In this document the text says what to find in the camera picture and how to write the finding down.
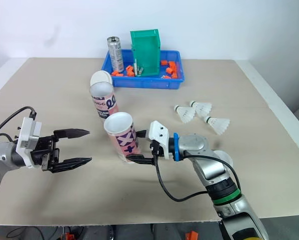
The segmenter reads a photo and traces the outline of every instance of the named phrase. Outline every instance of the green plastic bin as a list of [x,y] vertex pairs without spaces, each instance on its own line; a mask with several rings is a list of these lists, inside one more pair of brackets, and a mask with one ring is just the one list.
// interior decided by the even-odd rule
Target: green plastic bin
[[161,41],[159,30],[142,30],[130,32],[132,51],[137,66],[143,68],[142,77],[159,75]]

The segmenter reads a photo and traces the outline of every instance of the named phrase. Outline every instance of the feather shuttlecock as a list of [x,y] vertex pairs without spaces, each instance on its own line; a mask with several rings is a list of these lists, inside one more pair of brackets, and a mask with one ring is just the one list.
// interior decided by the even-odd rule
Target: feather shuttlecock
[[216,118],[211,116],[206,116],[204,121],[214,129],[217,135],[222,135],[230,124],[228,118]]
[[197,116],[205,118],[212,109],[212,104],[209,102],[191,101],[189,105],[195,109]]
[[195,115],[195,109],[192,107],[175,105],[174,110],[178,113],[180,120],[185,124],[191,121]]

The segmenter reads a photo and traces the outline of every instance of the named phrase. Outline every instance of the green ring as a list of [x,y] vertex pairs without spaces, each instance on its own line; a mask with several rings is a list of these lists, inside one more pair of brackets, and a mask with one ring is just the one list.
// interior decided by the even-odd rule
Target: green ring
[[239,189],[236,189],[233,193],[231,193],[230,195],[227,195],[225,197],[213,200],[214,204],[222,204],[222,203],[226,203],[234,198],[236,198],[238,195],[241,194],[241,191]]

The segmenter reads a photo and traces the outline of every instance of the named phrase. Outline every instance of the table edge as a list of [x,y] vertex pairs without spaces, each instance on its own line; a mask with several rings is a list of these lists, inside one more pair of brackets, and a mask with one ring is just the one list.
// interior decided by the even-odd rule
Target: table edge
[[299,120],[248,60],[235,62],[299,148]]

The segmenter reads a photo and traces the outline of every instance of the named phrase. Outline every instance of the silver aerosol can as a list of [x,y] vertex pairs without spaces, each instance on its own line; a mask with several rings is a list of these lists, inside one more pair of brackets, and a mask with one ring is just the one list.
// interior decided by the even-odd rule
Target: silver aerosol can
[[119,73],[124,71],[121,41],[118,36],[110,36],[107,38],[108,52],[110,56],[113,71]]

